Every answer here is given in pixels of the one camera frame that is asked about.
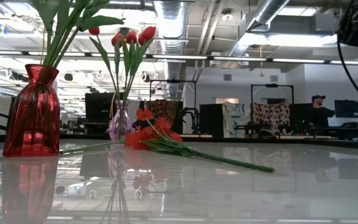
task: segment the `patterned fabric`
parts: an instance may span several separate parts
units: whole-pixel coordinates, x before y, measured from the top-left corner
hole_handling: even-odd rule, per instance
[[[289,104],[266,105],[263,103],[254,103],[254,123],[259,124],[260,121],[271,124],[273,133],[276,133],[279,124],[290,122]]]
[[[238,125],[245,125],[250,119],[250,108],[245,104],[224,102],[223,110],[223,133],[225,138],[243,138],[245,130],[234,130]]]
[[[167,100],[155,100],[147,103],[154,118],[165,118],[171,125],[175,121],[179,102]]]

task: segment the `metal frame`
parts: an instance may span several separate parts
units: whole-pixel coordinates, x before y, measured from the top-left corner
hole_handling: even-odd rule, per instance
[[[254,123],[254,86],[264,86],[266,88],[278,88],[278,87],[290,87],[291,88],[291,99],[292,102],[291,104],[294,104],[294,95],[293,95],[293,85],[279,85],[279,84],[252,84],[251,85],[251,119],[250,122],[253,124]]]

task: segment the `computer monitor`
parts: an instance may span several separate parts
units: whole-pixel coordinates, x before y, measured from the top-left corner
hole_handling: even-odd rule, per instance
[[[358,118],[358,101],[335,100],[335,117]]]

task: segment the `man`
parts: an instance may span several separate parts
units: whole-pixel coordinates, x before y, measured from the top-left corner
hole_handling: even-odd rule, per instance
[[[332,118],[335,111],[322,107],[326,96],[315,95],[311,97],[313,107],[309,111],[309,124],[320,128],[328,128],[328,118]]]

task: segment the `black cable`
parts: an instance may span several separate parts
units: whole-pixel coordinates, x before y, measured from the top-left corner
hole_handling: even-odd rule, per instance
[[[339,58],[341,59],[341,62],[342,62],[342,66],[343,66],[343,68],[344,68],[344,70],[345,70],[345,72],[346,72],[346,75],[347,75],[347,77],[349,78],[349,80],[351,81],[351,83],[352,83],[352,85],[353,85],[353,87],[356,89],[356,91],[358,92],[358,86],[356,85],[356,83],[355,83],[355,81],[353,80],[353,78],[352,78],[352,76],[351,76],[351,74],[350,74],[350,72],[348,71],[348,69],[347,69],[347,66],[346,66],[346,64],[345,64],[345,61],[344,61],[344,58],[343,58],[343,54],[342,54],[342,49],[341,49],[341,42],[340,42],[340,35],[339,35],[339,33],[337,34],[337,47],[338,47],[338,53],[339,53]]]

